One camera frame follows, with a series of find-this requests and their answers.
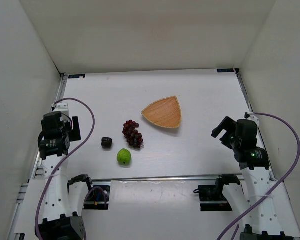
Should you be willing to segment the dark red fake grapes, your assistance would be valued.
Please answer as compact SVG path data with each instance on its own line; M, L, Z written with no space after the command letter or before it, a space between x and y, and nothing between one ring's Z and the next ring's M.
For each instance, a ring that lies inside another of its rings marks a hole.
M134 149L140 149L144 146L143 135L139 132L139 127L139 123L128 120L124 123L122 129L122 134L124 135L126 142Z

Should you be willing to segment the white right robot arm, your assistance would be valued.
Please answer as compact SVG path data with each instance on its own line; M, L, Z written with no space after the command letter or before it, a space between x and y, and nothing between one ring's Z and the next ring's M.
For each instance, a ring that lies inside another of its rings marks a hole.
M271 177L267 151L257 146L258 121L248 114L239 120L226 116L212 131L213 138L225 131L220 141L234 152L247 187L244 192L235 175L221 175L216 180L216 190L239 215L233 226L243 227L241 240L291 240L278 220L275 201L269 193L276 182Z

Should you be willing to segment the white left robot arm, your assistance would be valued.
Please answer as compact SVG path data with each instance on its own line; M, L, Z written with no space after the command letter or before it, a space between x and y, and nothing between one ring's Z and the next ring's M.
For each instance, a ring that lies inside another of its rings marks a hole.
M70 117L65 102L51 108L38 137L45 186L35 213L35 235L40 240L82 240L86 235L82 210L92 180L87 174L68 176L70 145L81 140L79 119Z

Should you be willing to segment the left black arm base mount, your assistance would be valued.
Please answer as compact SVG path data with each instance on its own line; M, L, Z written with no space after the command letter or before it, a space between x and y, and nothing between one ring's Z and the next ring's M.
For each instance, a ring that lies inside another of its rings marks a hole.
M95 189L84 203L84 210L108 210L110 203L110 185L99 185L101 189Z

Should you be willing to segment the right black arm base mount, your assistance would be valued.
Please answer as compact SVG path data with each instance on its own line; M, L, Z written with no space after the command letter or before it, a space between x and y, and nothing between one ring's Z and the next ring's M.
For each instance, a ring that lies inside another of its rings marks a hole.
M199 185L193 191L199 195L201 212L231 212L233 209L223 195L224 186L230 184L240 184L240 180L233 174L219 175L214 185Z

